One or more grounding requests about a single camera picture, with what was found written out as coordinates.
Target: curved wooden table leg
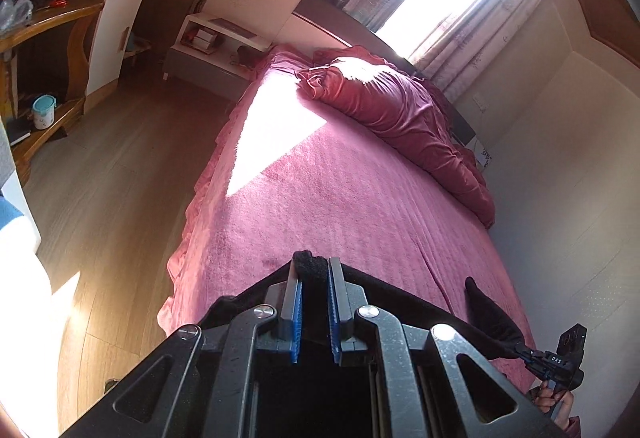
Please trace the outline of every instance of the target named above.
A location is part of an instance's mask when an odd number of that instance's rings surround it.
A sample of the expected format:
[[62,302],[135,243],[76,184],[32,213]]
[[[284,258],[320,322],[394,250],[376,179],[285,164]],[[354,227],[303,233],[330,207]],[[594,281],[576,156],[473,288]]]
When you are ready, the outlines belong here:
[[89,82],[89,61],[84,55],[84,36],[95,15],[88,15],[76,20],[66,43],[66,60],[69,68],[69,84],[66,89],[65,102],[84,98],[86,85]]

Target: hand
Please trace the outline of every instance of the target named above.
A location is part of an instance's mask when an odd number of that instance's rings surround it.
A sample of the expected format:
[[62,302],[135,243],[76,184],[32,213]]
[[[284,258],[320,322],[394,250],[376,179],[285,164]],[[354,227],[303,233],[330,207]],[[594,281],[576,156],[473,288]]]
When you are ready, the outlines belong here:
[[549,410],[557,403],[562,401],[562,406],[556,415],[556,425],[565,431],[569,427],[569,414],[574,405],[574,394],[571,391],[559,391],[554,394],[554,390],[548,388],[548,382],[545,380],[540,387],[537,388],[533,403],[543,413]]

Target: blue gripper pad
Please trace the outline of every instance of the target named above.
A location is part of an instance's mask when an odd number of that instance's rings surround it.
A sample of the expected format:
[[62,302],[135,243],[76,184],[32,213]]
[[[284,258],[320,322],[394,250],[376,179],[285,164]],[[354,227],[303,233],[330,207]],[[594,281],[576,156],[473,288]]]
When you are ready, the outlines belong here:
[[293,305],[292,323],[291,361],[296,364],[300,355],[300,340],[302,339],[302,283],[300,281],[296,285],[296,300]]
[[334,354],[334,362],[340,364],[340,321],[338,319],[338,301],[335,298],[334,277],[331,274],[331,266],[327,267],[329,274],[329,288],[327,289],[327,306],[329,307],[329,335],[331,337],[331,351]]

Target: blue fabric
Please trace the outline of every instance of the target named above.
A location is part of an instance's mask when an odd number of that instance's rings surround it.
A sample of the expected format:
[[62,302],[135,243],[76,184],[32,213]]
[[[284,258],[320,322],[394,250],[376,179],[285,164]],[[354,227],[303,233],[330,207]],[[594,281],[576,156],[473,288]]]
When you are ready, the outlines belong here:
[[23,216],[18,209],[16,209],[11,203],[0,195],[0,230],[12,222],[15,218]]

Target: white cabinet door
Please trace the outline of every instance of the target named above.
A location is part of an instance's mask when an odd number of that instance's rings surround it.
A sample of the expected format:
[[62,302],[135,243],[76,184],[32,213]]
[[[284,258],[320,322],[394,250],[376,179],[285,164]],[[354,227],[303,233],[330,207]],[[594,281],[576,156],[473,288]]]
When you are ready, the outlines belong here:
[[117,79],[124,49],[142,0],[106,0],[95,28],[86,94]]

